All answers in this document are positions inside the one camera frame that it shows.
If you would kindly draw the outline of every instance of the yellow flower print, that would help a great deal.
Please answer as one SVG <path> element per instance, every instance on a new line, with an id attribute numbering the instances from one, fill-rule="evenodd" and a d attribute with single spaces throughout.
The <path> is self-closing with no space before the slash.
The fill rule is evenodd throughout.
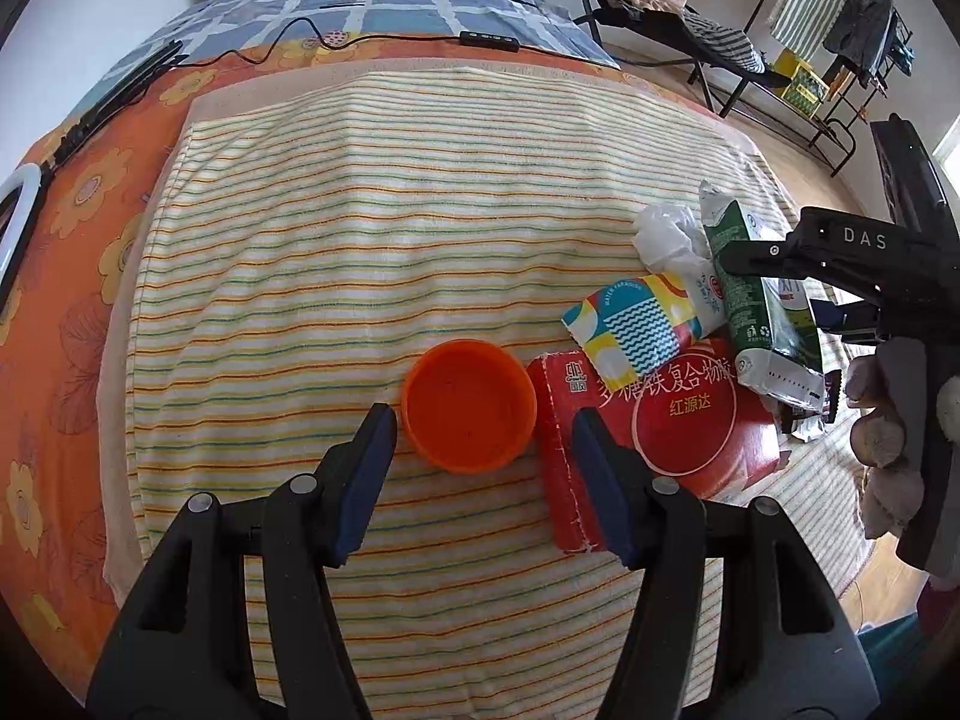
<path id="1" fill-rule="evenodd" d="M 119 148 L 112 148 L 88 165 L 56 206 L 50 233 L 58 234 L 61 239 L 66 238 L 81 221 L 87 221 L 96 214 L 104 204 L 104 195 L 127 176 L 127 162 L 131 156 L 132 149 L 120 151 Z"/>
<path id="2" fill-rule="evenodd" d="M 100 262 L 97 269 L 100 275 L 104 276 L 104 283 L 100 288 L 100 297 L 109 306 L 117 300 L 117 292 L 120 289 L 120 279 L 123 277 L 123 271 L 127 266 L 127 257 L 130 256 L 130 250 L 133 247 L 133 239 L 140 229 L 140 223 L 143 220 L 143 214 L 137 214 L 127 226 L 123 228 L 120 237 L 113 239 L 100 255 Z"/>
<path id="3" fill-rule="evenodd" d="M 13 288 L 7 297 L 7 304 L 0 311 L 0 346 L 7 342 L 7 336 L 10 334 L 10 325 L 13 317 L 16 316 L 16 310 L 20 307 L 20 297 L 23 290 L 20 288 L 20 279 L 13 282 Z"/>
<path id="4" fill-rule="evenodd" d="M 54 608 L 39 593 L 20 605 L 18 622 L 46 664 L 74 695 L 83 695 L 93 672 L 93 663 Z"/>
<path id="5" fill-rule="evenodd" d="M 349 33 L 342 31 L 328 32 L 323 35 L 323 40 L 329 46 L 342 46 L 349 40 Z M 352 54 L 352 50 L 343 52 L 344 59 Z M 316 65 L 329 55 L 329 49 L 325 49 L 319 40 L 315 37 L 296 38 L 295 40 L 285 40 L 278 45 L 272 56 L 278 57 L 275 64 L 268 61 L 258 65 L 257 69 L 261 71 L 272 71 L 280 68 L 282 70 L 295 70 L 298 68 Z"/>
<path id="6" fill-rule="evenodd" d="M 160 95 L 160 102 L 171 108 L 174 105 L 180 105 L 186 98 L 198 93 L 200 89 L 203 89 L 216 77 L 217 71 L 215 70 L 194 71 L 176 81 L 173 86 Z"/>
<path id="7" fill-rule="evenodd" d="M 13 517 L 13 528 L 20 546 L 36 557 L 40 552 L 43 517 L 40 515 L 40 506 L 34 500 L 34 477 L 30 474 L 30 467 L 21 466 L 16 460 L 10 464 L 7 508 Z"/>

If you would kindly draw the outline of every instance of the window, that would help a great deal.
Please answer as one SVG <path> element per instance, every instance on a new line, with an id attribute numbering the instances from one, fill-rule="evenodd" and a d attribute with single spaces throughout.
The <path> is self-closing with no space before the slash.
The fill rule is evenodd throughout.
<path id="1" fill-rule="evenodd" d="M 960 194 L 960 119 L 953 123 L 944 140 L 937 146 L 933 159 L 943 168 L 953 189 Z"/>

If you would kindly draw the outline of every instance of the orange lid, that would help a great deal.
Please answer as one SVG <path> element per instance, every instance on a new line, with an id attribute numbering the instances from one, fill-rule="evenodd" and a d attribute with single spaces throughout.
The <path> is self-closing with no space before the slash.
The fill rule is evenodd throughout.
<path id="1" fill-rule="evenodd" d="M 511 354 L 469 338 L 434 346 L 403 383 L 400 413 L 416 451 L 454 473 L 493 471 L 523 452 L 534 386 Z"/>

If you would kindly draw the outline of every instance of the hanging clothes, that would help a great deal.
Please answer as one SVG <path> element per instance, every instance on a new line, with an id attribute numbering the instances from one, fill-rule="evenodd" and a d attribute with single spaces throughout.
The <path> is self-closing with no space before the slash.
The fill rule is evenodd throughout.
<path id="1" fill-rule="evenodd" d="M 894 45 L 890 49 L 890 58 L 894 60 L 894 64 L 899 67 L 906 76 L 912 76 L 913 60 L 917 58 L 917 55 L 914 50 L 906 45 L 904 41 L 901 41 L 899 37 L 894 40 Z"/>
<path id="2" fill-rule="evenodd" d="M 857 80 L 866 89 L 896 37 L 894 5 L 890 0 L 847 0 L 824 40 L 830 53 L 850 60 Z"/>

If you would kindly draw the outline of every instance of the white plastic bag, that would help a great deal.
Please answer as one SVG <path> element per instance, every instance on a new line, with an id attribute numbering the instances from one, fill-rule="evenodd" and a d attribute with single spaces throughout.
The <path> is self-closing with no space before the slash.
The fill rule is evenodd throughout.
<path id="1" fill-rule="evenodd" d="M 651 274 L 675 274 L 697 312 L 702 336 L 727 323 L 710 246 L 693 211 L 683 205 L 648 205 L 634 220 L 634 247 Z"/>

